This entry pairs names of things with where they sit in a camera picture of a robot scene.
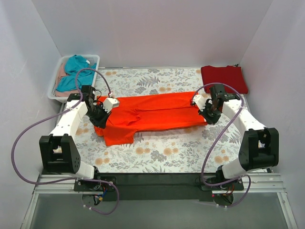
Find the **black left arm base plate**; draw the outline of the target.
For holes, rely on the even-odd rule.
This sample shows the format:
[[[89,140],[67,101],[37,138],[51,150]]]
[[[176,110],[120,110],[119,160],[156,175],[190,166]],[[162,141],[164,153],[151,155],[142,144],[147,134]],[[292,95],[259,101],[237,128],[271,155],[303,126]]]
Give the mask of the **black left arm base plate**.
[[[102,176],[102,177],[97,176],[97,179],[109,182],[111,184],[116,184],[116,177],[113,176]],[[105,190],[112,192],[115,189],[113,188],[113,186],[103,182],[79,180],[75,182],[73,190],[78,192],[93,192],[93,191],[103,192]]]

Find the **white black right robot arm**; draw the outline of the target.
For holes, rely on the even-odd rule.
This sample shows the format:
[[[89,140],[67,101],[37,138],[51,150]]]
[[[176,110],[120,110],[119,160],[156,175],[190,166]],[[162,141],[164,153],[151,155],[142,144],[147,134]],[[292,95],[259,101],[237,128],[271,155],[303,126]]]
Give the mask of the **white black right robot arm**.
[[[198,113],[208,124],[216,124],[221,115],[230,122],[220,132],[224,134],[229,126],[234,125],[242,136],[242,142],[237,159],[220,166],[214,178],[204,179],[208,186],[218,186],[228,189],[233,181],[240,179],[248,172],[275,167],[279,163],[279,132],[276,128],[268,128],[256,120],[244,108],[244,99],[236,91],[228,93],[226,84],[210,83],[210,98],[205,99],[197,92],[191,99],[191,104],[198,107]]]

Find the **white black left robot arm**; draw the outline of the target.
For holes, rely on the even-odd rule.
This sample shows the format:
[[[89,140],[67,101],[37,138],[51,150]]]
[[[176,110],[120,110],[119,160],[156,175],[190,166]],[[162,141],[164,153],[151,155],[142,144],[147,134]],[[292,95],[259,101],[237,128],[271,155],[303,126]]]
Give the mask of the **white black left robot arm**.
[[[89,190],[101,187],[101,178],[96,176],[96,169],[81,160],[74,142],[76,132],[84,116],[98,128],[105,128],[113,108],[120,102],[113,97],[106,97],[102,102],[96,101],[95,88],[83,86],[80,93],[69,95],[64,114],[49,135],[39,140],[44,171],[48,173],[70,174],[84,178]]]

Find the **orange t-shirt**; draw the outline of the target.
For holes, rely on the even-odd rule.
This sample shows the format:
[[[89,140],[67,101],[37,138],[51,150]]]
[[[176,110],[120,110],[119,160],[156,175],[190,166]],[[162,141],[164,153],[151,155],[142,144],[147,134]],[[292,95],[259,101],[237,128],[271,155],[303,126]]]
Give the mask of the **orange t-shirt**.
[[[120,97],[105,128],[95,127],[106,146],[132,144],[137,132],[166,131],[207,125],[190,104],[193,92]]]

